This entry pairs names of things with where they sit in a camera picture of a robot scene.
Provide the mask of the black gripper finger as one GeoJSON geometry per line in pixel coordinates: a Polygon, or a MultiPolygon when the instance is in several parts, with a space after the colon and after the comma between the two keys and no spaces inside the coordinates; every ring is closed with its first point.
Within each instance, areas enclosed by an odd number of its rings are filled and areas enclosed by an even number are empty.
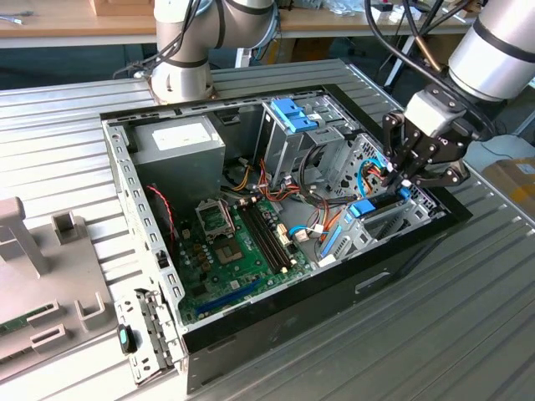
{"type": "Polygon", "coordinates": [[[384,131],[384,155],[388,174],[382,186],[387,191],[397,191],[405,180],[409,181],[420,168],[416,153],[421,142],[421,132],[401,112],[390,112],[382,120],[384,131]]]}
{"type": "Polygon", "coordinates": [[[471,177],[462,161],[463,146],[417,145],[414,152],[401,176],[420,188],[457,186],[471,177]]]}

